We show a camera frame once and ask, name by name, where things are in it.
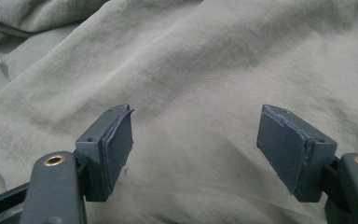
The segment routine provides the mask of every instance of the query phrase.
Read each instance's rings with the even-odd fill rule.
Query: clamp jaw
[[[74,153],[40,158],[29,183],[0,195],[0,223],[87,223],[84,196],[105,202],[131,152],[132,111],[106,110],[77,139]]]
[[[273,105],[263,105],[257,147],[299,202],[317,203],[325,192],[328,223],[358,223],[358,153],[338,159],[334,140]]]

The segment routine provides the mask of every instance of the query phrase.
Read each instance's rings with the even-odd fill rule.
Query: gray plastic part
[[[288,110],[263,105],[257,147],[300,202],[319,202],[318,181],[334,159],[334,140]]]
[[[115,188],[132,149],[132,111],[129,105],[106,110],[76,141],[74,154],[88,167],[89,202],[105,202]]]
[[[48,162],[52,158],[59,161]],[[20,219],[29,223],[87,223],[71,152],[53,152],[34,164]]]

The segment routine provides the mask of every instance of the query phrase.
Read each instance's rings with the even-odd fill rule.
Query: gray fabric
[[[0,192],[135,109],[90,223],[324,223],[325,198],[298,203],[256,148],[262,104],[358,152],[357,0],[3,0],[0,66]]]

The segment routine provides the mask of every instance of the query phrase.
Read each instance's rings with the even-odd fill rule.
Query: wrinkled cloth
[[[0,193],[130,104],[89,223],[325,223],[256,147],[262,104],[358,152],[358,0],[0,1]]]

